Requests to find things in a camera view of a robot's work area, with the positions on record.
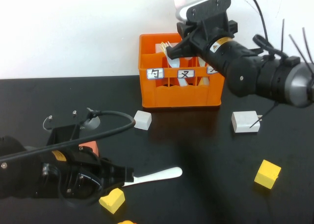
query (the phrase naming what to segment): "black tabletop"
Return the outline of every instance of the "black tabletop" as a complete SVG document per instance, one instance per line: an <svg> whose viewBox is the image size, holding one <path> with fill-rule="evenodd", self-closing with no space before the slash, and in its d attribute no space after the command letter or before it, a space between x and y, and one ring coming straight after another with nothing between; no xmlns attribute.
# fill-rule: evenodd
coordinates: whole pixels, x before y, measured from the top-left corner
<svg viewBox="0 0 314 224"><path fill-rule="evenodd" d="M132 116L143 110L138 76L1 80L0 101L1 136L33 147L46 144L49 135L42 123L49 115L86 107ZM280 105L257 134L233 133L233 111L263 114L272 104L256 96L237 98L225 87L219 108L151 111L148 131L132 128L100 140L100 153L133 167L135 176L179 166L181 177L123 188L126 202L114 215L98 203L72 209L57 199L3 199L0 222L312 223L313 107ZM108 117L96 131L123 123ZM263 159L282 168L271 190L254 183Z"/></svg>

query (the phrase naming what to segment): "white block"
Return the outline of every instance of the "white block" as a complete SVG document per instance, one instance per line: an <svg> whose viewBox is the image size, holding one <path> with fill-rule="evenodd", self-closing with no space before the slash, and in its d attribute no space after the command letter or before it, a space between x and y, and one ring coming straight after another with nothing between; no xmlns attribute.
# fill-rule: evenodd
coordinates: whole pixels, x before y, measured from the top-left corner
<svg viewBox="0 0 314 224"><path fill-rule="evenodd" d="M148 130L152 122L152 114L138 110L136 115L134 116L134 119L136 121L136 124L134 127L143 129L143 130Z"/></svg>
<svg viewBox="0 0 314 224"><path fill-rule="evenodd" d="M260 129L260 122L257 122L251 127L258 119L256 111L233 112L231 117L232 125L236 133L258 132Z"/></svg>

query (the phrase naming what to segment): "white background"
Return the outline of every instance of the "white background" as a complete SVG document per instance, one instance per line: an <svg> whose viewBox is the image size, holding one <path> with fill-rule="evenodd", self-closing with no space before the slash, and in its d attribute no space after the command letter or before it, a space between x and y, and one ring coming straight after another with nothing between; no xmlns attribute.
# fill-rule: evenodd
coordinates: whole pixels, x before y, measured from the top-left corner
<svg viewBox="0 0 314 224"><path fill-rule="evenodd" d="M304 26L314 51L313 0L257 1L274 46L285 18L287 54L297 54L289 33L305 51ZM233 0L228 15L235 39L254 48L252 0ZM0 0L0 78L137 75L139 35L176 32L176 22L173 0Z"/></svg>

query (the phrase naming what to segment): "orange crate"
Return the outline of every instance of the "orange crate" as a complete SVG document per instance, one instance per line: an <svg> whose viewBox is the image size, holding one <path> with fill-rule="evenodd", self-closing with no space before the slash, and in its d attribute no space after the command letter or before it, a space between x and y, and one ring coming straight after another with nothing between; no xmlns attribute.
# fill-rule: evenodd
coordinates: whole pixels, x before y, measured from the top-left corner
<svg viewBox="0 0 314 224"><path fill-rule="evenodd" d="M178 43L181 41L181 37L176 33L142 34L139 38L138 69L143 107L220 105L224 77L219 73L208 74L207 67L199 66L197 57L193 57L191 60L180 58L180 68L169 67L165 55L162 52L156 53L156 44L168 41ZM189 85L183 87L179 85L179 70L194 70L194 77L185 78ZM157 76L158 79L148 79L152 76ZM202 77L209 78L209 85L199 85Z"/></svg>

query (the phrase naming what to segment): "power plug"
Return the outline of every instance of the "power plug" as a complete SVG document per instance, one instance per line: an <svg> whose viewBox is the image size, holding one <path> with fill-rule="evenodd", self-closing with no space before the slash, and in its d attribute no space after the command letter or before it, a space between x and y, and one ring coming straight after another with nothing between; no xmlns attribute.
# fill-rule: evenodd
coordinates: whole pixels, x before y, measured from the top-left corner
<svg viewBox="0 0 314 224"><path fill-rule="evenodd" d="M261 116L257 115L256 111L240 111L233 112L231 121L235 133L241 132L258 132L260 129L260 122L257 122L251 127Z"/></svg>

